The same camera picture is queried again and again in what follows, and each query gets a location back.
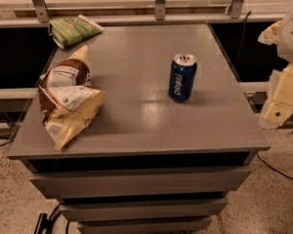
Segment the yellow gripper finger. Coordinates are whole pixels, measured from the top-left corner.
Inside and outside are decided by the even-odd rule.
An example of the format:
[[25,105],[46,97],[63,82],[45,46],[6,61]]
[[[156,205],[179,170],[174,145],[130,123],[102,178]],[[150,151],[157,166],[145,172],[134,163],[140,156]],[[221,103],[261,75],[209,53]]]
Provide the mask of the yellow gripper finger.
[[265,130],[273,130],[293,116],[293,63],[272,72],[267,96],[259,124]]

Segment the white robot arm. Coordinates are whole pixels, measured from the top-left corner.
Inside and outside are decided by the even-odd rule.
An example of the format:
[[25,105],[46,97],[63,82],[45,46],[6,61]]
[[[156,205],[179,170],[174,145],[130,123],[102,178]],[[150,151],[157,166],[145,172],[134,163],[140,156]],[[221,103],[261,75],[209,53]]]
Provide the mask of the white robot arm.
[[276,44],[277,55],[288,61],[282,71],[272,73],[268,99],[261,112],[261,127],[276,129],[293,116],[293,7],[282,20],[262,31],[258,41]]

